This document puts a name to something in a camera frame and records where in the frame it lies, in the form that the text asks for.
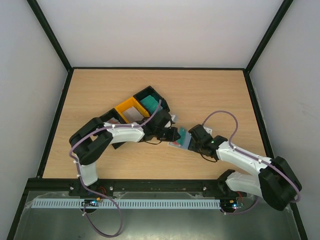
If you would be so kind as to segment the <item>beige card holder wallet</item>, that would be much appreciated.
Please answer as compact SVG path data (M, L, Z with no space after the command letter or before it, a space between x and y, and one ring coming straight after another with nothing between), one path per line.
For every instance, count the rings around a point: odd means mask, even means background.
M182 150L187 150L191 142L191 135L186 132L183 133L180 139L178 139L175 142L169 142L168 146L169 147L174 147Z

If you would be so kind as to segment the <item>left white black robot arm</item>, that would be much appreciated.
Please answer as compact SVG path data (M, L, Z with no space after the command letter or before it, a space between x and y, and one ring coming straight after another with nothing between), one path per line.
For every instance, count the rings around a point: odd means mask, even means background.
M160 142L175 142L181 138L174 121L166 110L158 110L150 117L132 123L112 124L94 117L74 133L70 139L70 156L85 186L98 181L96 161L106 148L125 142L148 142L156 138Z

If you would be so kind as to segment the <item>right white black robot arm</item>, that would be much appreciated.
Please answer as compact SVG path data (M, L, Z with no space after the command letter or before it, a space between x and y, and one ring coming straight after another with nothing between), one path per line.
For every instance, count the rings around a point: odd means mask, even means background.
M229 196L233 192L248 193L264 199L270 207L278 211L300 199L302 185L284 158L254 154L233 145L223 136L213 137L201 124L188 132L192 151L215 161L230 163L246 172L242 174L234 171L220 181L218 191L222 195Z

